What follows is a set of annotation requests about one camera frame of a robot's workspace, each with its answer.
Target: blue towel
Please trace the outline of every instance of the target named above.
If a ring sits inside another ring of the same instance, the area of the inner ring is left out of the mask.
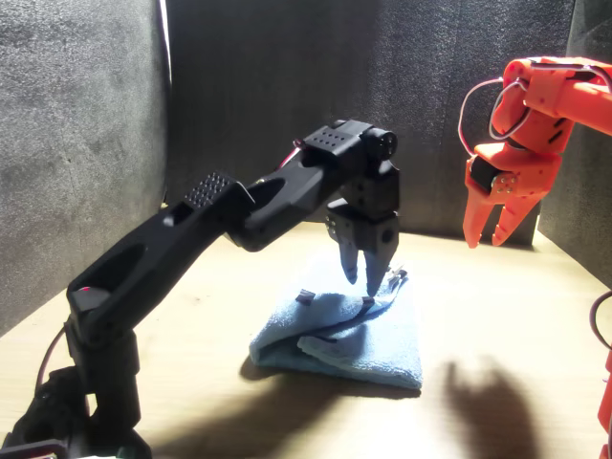
[[[258,366],[420,389],[417,325],[406,272],[389,270],[367,296],[365,266],[350,284],[339,260],[317,260],[278,302],[253,339]]]

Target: table surface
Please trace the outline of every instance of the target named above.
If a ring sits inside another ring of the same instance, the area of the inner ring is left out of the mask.
[[[283,284],[313,252],[336,250],[317,224],[260,253],[222,238],[137,327],[137,430],[156,457],[598,457],[606,351],[588,311],[606,289],[541,234],[528,250],[401,236],[396,256],[419,316],[419,397],[253,368],[250,339]],[[0,431],[25,412],[67,312],[62,293],[0,339]],[[51,369],[71,364],[64,342]]]

